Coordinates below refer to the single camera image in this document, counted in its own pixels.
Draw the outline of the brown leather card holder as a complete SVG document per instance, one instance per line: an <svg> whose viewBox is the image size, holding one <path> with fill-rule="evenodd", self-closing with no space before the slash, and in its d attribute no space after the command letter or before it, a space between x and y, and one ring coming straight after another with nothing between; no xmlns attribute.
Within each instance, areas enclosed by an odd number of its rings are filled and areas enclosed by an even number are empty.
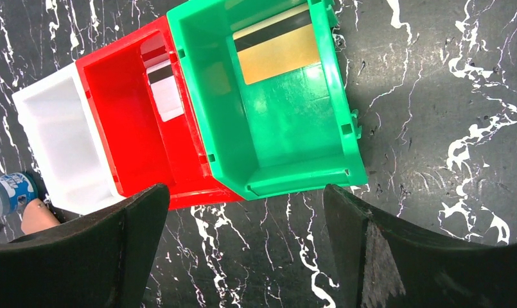
<svg viewBox="0 0 517 308"><path fill-rule="evenodd" d="M21 230L25 235L34 234L60 225L59 220L41 199L34 199L22 213Z"/></svg>

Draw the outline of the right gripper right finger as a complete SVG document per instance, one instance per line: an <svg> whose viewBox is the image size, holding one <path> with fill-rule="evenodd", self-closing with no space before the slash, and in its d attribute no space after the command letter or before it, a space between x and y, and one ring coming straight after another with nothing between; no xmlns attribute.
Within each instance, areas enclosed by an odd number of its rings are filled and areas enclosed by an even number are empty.
<svg viewBox="0 0 517 308"><path fill-rule="evenodd" d="M441 235L333 184L323 206L348 307L517 307L517 243Z"/></svg>

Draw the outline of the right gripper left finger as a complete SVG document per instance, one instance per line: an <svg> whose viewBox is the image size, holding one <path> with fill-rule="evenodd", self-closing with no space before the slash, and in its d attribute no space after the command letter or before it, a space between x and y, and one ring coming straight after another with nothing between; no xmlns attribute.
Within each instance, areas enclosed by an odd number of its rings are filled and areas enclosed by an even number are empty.
<svg viewBox="0 0 517 308"><path fill-rule="evenodd" d="M139 307L169 204L168 188L156 184L0 243L0 307Z"/></svg>

